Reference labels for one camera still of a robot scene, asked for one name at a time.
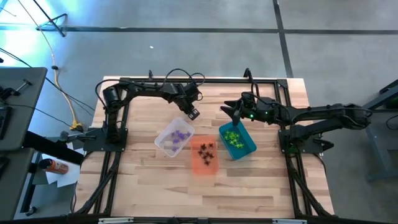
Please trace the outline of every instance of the blue plastic bin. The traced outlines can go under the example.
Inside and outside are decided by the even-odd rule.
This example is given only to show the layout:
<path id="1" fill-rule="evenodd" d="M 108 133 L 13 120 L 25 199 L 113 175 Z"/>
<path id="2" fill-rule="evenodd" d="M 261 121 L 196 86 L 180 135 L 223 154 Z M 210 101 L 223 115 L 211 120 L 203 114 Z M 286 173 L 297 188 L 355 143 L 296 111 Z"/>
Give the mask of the blue plastic bin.
<path id="1" fill-rule="evenodd" d="M 257 149 L 256 144 L 251 139 L 248 131 L 244 128 L 242 122 L 239 122 L 237 126 L 233 126 L 232 122 L 228 124 L 224 124 L 219 128 L 220 137 L 223 140 L 225 147 L 227 148 L 229 154 L 231 155 L 232 159 L 240 159 Z M 244 146 L 241 148 L 237 148 L 236 146 L 229 143 L 227 139 L 224 138 L 227 131 L 233 131 L 234 133 L 239 134 L 239 142 L 242 143 Z"/>

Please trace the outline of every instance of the wooden table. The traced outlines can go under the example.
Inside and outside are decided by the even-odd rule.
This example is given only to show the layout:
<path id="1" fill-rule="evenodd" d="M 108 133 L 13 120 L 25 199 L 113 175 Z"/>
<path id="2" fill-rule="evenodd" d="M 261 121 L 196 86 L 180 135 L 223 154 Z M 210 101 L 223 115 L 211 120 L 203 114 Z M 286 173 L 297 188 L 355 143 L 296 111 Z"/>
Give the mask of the wooden table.
<path id="1" fill-rule="evenodd" d="M 106 82 L 106 88 L 114 82 Z M 308 106 L 304 80 L 288 79 L 292 106 Z M 272 85 L 260 84 L 261 96 L 275 98 Z M 130 217 L 220 217 L 290 218 L 294 217 L 285 158 L 279 149 L 276 125 L 243 123 L 257 145 L 257 151 L 232 161 L 219 138 L 218 128 L 231 121 L 220 110 L 224 100 L 236 100 L 250 84 L 205 83 L 200 86 L 203 100 L 194 102 L 199 117 L 190 121 L 173 103 L 161 98 L 137 97 L 131 101 L 126 150 L 122 153 L 112 216 Z M 220 170 L 213 176 L 195 176 L 191 169 L 190 148 L 169 158 L 154 144 L 155 138 L 173 120 L 181 117 L 195 127 L 196 134 L 218 138 Z M 94 127 L 101 127 L 104 113 L 97 104 Z M 78 210 L 98 185 L 103 152 L 92 153 L 81 167 L 76 195 Z M 308 188 L 324 208 L 333 213 L 325 171 L 311 154 L 303 155 Z M 104 191 L 102 209 L 108 187 Z M 304 211 L 301 191 L 300 208 Z"/>

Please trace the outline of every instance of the white paper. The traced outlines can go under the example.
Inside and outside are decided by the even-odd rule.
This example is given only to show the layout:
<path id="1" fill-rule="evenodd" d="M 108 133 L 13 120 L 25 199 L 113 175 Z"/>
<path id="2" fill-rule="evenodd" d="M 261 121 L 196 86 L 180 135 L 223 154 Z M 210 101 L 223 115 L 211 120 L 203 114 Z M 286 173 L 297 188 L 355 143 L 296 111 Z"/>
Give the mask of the white paper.
<path id="1" fill-rule="evenodd" d="M 71 150 L 73 149 L 72 143 L 68 143 L 67 146 L 69 149 L 71 149 Z M 79 152 L 80 154 L 84 154 L 83 149 L 77 149 L 75 151 Z M 76 164 L 73 164 L 70 162 L 65 162 L 65 161 L 62 161 L 60 159 L 57 159 L 55 157 L 52 157 L 52 156 L 49 156 L 46 154 L 42 154 L 42 157 L 43 157 L 43 159 L 53 159 L 55 161 L 62 162 L 69 167 L 69 170 L 66 174 L 54 174 L 52 172 L 46 172 L 45 175 L 47 176 L 47 181 L 49 182 L 49 184 L 52 184 L 55 181 L 57 181 L 57 187 L 63 187 L 66 185 L 74 184 L 79 179 L 79 176 L 80 176 L 80 166 L 79 165 L 76 165 Z"/>

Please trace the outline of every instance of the concrete floor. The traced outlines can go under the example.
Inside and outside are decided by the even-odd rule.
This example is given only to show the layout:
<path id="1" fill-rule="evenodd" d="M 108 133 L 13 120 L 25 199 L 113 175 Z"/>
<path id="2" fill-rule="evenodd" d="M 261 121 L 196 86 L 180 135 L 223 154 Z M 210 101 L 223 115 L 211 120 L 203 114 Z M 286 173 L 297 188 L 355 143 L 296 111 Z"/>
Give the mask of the concrete floor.
<path id="1" fill-rule="evenodd" d="M 23 1 L 43 22 L 32 1 Z M 273 28 L 272 0 L 59 0 L 38 1 L 50 14 L 68 13 L 66 25 L 101 27 L 217 27 Z M 395 0 L 280 0 L 286 29 L 397 29 Z M 0 22 L 31 21 L 15 0 L 0 13 Z M 69 32 L 61 38 L 47 32 L 60 83 L 66 92 L 96 104 L 94 86 L 105 75 L 156 75 L 180 67 L 207 76 L 240 77 L 246 67 L 256 77 L 286 77 L 278 34 L 183 34 Z M 398 35 L 298 35 L 287 34 L 295 78 L 304 78 L 310 104 L 356 103 L 363 105 L 380 88 L 397 79 Z M 39 32 L 0 31 L 0 47 L 32 66 L 50 68 L 50 53 Z M 23 66 L 3 57 L 5 66 Z M 52 72 L 47 75 L 53 79 Z M 62 95 L 46 83 L 38 108 L 70 123 L 71 114 Z M 86 126 L 92 117 L 75 107 Z M 56 136 L 68 127 L 35 113 L 30 130 Z M 364 131 L 339 130 L 325 134 L 335 147 L 325 153 L 328 184 L 337 215 L 380 222 L 398 222 L 397 179 L 369 183 L 375 172 L 374 154 Z M 69 210 L 72 188 L 40 186 L 32 217 L 61 215 Z"/>

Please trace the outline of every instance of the teal plastic container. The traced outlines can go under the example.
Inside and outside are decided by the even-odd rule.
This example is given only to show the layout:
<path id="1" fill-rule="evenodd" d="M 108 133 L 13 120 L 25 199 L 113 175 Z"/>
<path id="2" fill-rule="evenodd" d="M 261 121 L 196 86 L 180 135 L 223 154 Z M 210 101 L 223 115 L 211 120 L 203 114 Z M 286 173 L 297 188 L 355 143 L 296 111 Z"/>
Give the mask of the teal plastic container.
<path id="1" fill-rule="evenodd" d="M 232 122 L 224 124 L 219 128 L 219 131 L 225 147 L 234 160 L 240 159 L 257 149 L 242 122 L 239 122 L 235 127 Z"/>

